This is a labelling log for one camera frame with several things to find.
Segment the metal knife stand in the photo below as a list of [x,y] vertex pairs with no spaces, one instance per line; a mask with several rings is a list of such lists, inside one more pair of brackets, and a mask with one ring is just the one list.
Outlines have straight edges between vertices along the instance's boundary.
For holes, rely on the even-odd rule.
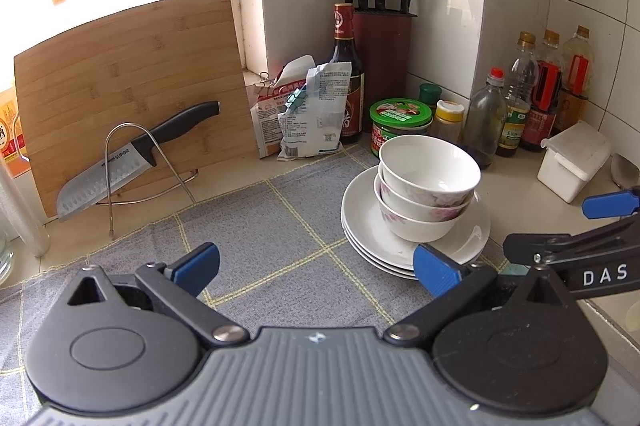
[[[167,164],[167,166],[169,167],[169,169],[171,170],[171,173],[174,174],[174,177],[178,180],[178,184],[174,184],[173,186],[167,188],[166,190],[161,191],[160,193],[156,193],[155,195],[152,195],[150,197],[145,197],[143,199],[138,199],[135,201],[112,201],[111,200],[111,178],[109,177],[109,141],[111,140],[111,136],[117,131],[120,130],[124,127],[135,127],[137,129],[142,130],[143,132],[146,133],[146,135],[148,135],[151,138],[151,141],[154,143],[154,145],[156,145],[156,148],[158,149],[158,152],[160,153],[160,155],[162,156],[162,158],[164,159],[164,162]],[[145,127],[142,127],[141,125],[137,124],[137,123],[121,123],[116,127],[113,127],[113,129],[111,129],[111,132],[108,133],[107,138],[104,140],[104,174],[106,177],[106,181],[107,181],[107,202],[98,202],[96,203],[98,206],[108,206],[109,207],[109,236],[111,238],[113,238],[113,206],[118,206],[118,205],[124,205],[124,204],[136,204],[139,202],[147,202],[150,201],[152,199],[155,199],[161,195],[164,195],[165,193],[169,193],[170,191],[182,186],[183,189],[187,192],[187,195],[189,196],[189,199],[191,199],[191,202],[193,204],[196,203],[196,199],[194,199],[193,194],[191,194],[191,191],[189,190],[189,188],[187,188],[186,183],[188,183],[189,181],[195,179],[198,176],[198,170],[191,170],[191,177],[183,180],[178,173],[175,171],[175,168],[172,166],[172,164],[169,162],[169,160],[167,159],[166,155],[164,154],[164,151],[162,151],[162,148],[160,148],[159,143],[156,141],[155,137],[153,136],[153,134],[151,132],[149,132],[148,130],[145,129]]]

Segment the green jar lid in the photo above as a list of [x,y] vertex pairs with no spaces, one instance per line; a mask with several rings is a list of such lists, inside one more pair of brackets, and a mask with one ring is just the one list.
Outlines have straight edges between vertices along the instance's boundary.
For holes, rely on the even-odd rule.
[[391,98],[375,102],[369,109],[369,116],[379,125],[407,129],[429,123],[431,109],[418,100]]
[[427,105],[435,105],[442,96],[442,88],[435,83],[420,85],[420,101]]

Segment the white plastic container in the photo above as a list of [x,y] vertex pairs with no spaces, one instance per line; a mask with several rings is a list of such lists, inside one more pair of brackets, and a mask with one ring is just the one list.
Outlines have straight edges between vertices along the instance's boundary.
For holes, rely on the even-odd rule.
[[607,138],[584,121],[540,145],[546,152],[538,180],[566,202],[575,199],[611,154]]

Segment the bowl rim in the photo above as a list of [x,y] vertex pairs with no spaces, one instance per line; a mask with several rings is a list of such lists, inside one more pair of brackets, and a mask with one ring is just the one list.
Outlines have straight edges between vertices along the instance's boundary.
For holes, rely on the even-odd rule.
[[407,197],[405,197],[404,195],[399,194],[396,190],[394,190],[391,186],[389,186],[388,182],[385,181],[384,176],[381,174],[381,172],[383,171],[383,165],[382,163],[378,164],[378,176],[380,177],[380,184],[384,184],[387,188],[389,188],[389,191],[392,192],[396,197],[398,197],[399,199],[401,199],[404,202],[408,202],[411,205],[414,206],[420,206],[421,208],[427,208],[430,210],[463,210],[465,207],[469,206],[469,204],[471,204],[471,199],[474,197],[474,193],[475,190],[472,190],[468,193],[468,195],[465,197],[465,202],[458,205],[458,206],[429,206],[427,204],[422,204],[416,201],[412,201],[411,199],[408,199]]
[[[436,190],[436,189],[431,189],[431,188],[426,188],[424,186],[420,186],[419,184],[416,184],[414,182],[411,182],[409,180],[406,180],[403,177],[400,177],[398,174],[396,174],[393,170],[391,170],[391,168],[388,167],[388,165],[385,163],[384,159],[383,159],[383,148],[386,145],[386,143],[390,143],[392,142],[394,139],[401,139],[401,138],[414,138],[414,137],[418,137],[418,138],[428,138],[428,139],[435,139],[437,141],[441,141],[443,143],[446,143],[449,146],[455,146],[457,149],[459,149],[460,152],[462,152],[464,155],[466,155],[469,158],[470,164],[473,164],[475,166],[475,171],[478,173],[478,180],[476,181],[476,183],[474,183],[473,185],[470,185],[468,188],[465,189],[460,189],[460,190]],[[472,158],[466,151],[464,151],[462,148],[460,148],[459,146],[453,145],[452,143],[449,143],[448,141],[444,141],[444,139],[438,139],[437,137],[433,137],[431,135],[419,135],[419,134],[409,134],[409,135],[398,135],[398,137],[394,137],[393,139],[390,139],[388,141],[385,141],[382,146],[380,147],[379,151],[378,151],[378,158],[380,159],[380,163],[382,163],[382,165],[384,166],[384,168],[386,168],[386,170],[393,175],[394,177],[396,177],[398,180],[401,180],[402,182],[404,182],[405,184],[408,184],[409,186],[412,186],[414,188],[417,188],[418,190],[422,190],[428,193],[437,193],[437,194],[455,194],[455,193],[462,193],[465,191],[472,191],[475,190],[476,187],[478,186],[478,184],[480,184],[480,180],[481,180],[481,176],[482,176],[482,172],[480,172],[480,167],[478,166],[478,163],[476,163],[476,161],[474,160],[474,158]]]
[[410,217],[405,217],[404,215],[401,215],[400,213],[398,213],[397,211],[391,209],[383,200],[382,197],[380,196],[380,174],[378,172],[376,172],[376,176],[373,180],[373,191],[376,194],[376,199],[378,199],[378,202],[380,204],[382,204],[382,206],[388,210],[389,212],[393,213],[393,215],[395,215],[396,217],[400,217],[401,219],[404,219],[406,221],[409,221],[411,223],[414,224],[427,224],[427,225],[444,225],[445,223],[455,223],[457,220],[460,219],[460,217],[462,217],[464,211],[461,211],[456,217],[448,220],[448,221],[440,221],[440,222],[425,222],[425,221],[417,221],[416,219],[412,219]]

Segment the plaid cloth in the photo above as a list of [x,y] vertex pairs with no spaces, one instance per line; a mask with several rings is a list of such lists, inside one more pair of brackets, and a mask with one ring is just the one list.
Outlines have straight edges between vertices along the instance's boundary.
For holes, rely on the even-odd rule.
[[[145,262],[172,263],[202,242],[220,249],[219,275],[200,294],[255,334],[260,326],[375,326],[379,331],[430,301],[418,282],[363,260],[346,241],[340,204],[348,183],[376,165],[355,145],[240,190],[197,203],[119,238],[82,259],[0,289],[0,425],[20,425],[39,408],[24,370],[33,334],[82,265],[110,275]],[[492,241],[481,260],[517,272]]]

